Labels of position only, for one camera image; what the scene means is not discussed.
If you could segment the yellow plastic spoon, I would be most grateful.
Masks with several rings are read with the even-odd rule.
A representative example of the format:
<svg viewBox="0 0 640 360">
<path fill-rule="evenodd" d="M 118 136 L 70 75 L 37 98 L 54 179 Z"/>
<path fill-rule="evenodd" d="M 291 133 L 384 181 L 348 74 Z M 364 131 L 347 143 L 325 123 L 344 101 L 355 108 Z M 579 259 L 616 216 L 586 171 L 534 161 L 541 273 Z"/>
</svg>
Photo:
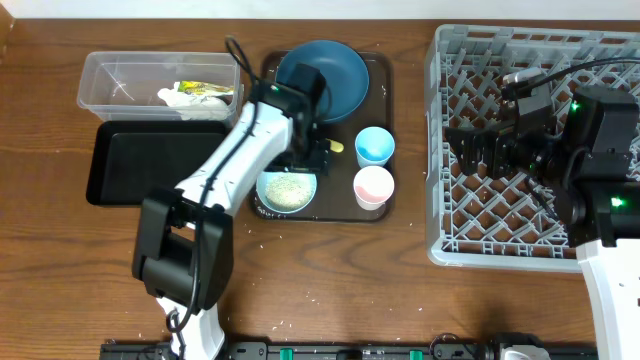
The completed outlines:
<svg viewBox="0 0 640 360">
<path fill-rule="evenodd" d="M 334 153 L 342 153 L 344 145 L 341 142 L 329 139 L 329 149 Z"/>
</svg>

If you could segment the wrapper trash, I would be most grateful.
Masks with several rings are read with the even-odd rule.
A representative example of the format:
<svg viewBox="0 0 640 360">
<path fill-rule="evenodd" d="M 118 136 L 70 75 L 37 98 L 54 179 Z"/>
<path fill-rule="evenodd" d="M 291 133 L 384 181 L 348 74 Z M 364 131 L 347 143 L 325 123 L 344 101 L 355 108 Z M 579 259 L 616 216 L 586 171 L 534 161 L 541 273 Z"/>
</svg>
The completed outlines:
<svg viewBox="0 0 640 360">
<path fill-rule="evenodd" d="M 160 89 L 157 96 L 183 120 L 223 121 L 231 114 L 229 105 L 234 93 L 234 86 L 179 81 L 171 89 Z"/>
</svg>

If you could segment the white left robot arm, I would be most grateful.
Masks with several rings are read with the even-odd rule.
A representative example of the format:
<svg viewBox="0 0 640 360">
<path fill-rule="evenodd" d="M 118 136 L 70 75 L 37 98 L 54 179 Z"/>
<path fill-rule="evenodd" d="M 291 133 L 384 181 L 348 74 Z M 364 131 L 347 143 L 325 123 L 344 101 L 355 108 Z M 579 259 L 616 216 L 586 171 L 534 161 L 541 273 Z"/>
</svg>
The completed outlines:
<svg viewBox="0 0 640 360">
<path fill-rule="evenodd" d="M 215 359 L 223 347 L 217 303 L 233 271 L 233 218 L 259 176 L 328 168 L 329 142 L 317 133 L 321 71 L 296 63 L 286 80 L 270 81 L 233 37 L 225 46 L 250 78 L 249 101 L 192 175 L 144 198 L 133 252 L 132 275 L 162 306 L 177 359 Z"/>
</svg>

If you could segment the pink cup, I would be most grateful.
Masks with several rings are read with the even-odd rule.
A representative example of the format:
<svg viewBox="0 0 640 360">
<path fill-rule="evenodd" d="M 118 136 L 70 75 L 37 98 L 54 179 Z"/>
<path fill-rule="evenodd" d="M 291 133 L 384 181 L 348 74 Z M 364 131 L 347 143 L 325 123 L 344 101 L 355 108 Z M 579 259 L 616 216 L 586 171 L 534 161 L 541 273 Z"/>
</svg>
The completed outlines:
<svg viewBox="0 0 640 360">
<path fill-rule="evenodd" d="M 355 175 L 353 190 L 358 205 L 372 211 L 380 208 L 393 195 L 395 181 L 384 167 L 367 166 Z"/>
</svg>

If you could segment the white rice pile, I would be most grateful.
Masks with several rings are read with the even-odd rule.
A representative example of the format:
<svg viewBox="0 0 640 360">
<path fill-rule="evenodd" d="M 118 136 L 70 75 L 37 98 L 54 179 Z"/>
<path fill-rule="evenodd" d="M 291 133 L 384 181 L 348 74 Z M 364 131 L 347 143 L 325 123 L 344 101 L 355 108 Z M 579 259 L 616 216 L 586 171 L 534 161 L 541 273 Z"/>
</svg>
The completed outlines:
<svg viewBox="0 0 640 360">
<path fill-rule="evenodd" d="M 266 201 L 276 211 L 295 212 L 314 196 L 315 177 L 308 174 L 284 173 L 266 183 Z"/>
</svg>

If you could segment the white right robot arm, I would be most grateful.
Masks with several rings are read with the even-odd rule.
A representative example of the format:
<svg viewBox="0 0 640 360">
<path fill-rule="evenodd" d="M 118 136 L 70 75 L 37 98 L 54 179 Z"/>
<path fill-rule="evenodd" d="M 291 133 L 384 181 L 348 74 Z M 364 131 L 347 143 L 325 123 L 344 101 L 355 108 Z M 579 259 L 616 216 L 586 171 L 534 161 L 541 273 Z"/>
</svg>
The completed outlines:
<svg viewBox="0 0 640 360">
<path fill-rule="evenodd" d="M 544 106 L 478 128 L 444 130 L 465 175 L 480 164 L 497 179 L 520 171 L 550 188 L 554 211 L 587 284 L 601 359 L 639 356 L 639 184 L 628 178 L 639 120 L 633 95 L 576 89 L 562 132 Z"/>
</svg>

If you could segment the dark blue plate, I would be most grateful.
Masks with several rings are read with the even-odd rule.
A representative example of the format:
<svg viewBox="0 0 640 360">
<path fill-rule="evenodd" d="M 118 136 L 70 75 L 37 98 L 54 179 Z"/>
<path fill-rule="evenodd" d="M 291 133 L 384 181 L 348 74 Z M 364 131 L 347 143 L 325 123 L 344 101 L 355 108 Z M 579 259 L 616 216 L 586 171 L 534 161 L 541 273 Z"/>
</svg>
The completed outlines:
<svg viewBox="0 0 640 360">
<path fill-rule="evenodd" d="M 276 81 L 287 83 L 298 63 L 316 68 L 326 80 L 326 88 L 317 104 L 320 123 L 342 121 L 364 101 L 369 88 L 369 72 L 363 58 L 351 47 L 331 40 L 304 43 L 284 56 L 276 72 Z"/>
</svg>

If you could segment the light blue bowl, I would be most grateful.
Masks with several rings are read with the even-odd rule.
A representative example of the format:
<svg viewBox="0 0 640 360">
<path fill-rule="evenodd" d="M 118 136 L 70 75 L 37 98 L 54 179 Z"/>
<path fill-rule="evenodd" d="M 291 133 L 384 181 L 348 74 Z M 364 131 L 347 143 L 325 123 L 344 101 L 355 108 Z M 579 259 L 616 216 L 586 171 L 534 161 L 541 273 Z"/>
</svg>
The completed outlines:
<svg viewBox="0 0 640 360">
<path fill-rule="evenodd" d="M 310 173 L 263 172 L 255 186 L 258 198 L 268 209 L 292 214 L 301 211 L 313 200 L 317 177 Z"/>
</svg>

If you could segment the light blue cup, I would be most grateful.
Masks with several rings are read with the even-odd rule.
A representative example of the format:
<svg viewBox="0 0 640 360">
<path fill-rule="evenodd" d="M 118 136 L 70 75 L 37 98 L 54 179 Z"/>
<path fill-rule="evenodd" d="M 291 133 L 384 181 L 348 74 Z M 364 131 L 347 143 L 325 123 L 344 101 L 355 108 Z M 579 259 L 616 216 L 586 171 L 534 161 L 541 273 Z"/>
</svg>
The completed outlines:
<svg viewBox="0 0 640 360">
<path fill-rule="evenodd" d="M 358 165 L 384 167 L 395 151 L 393 135 L 382 127 L 367 127 L 355 138 L 355 151 Z"/>
</svg>

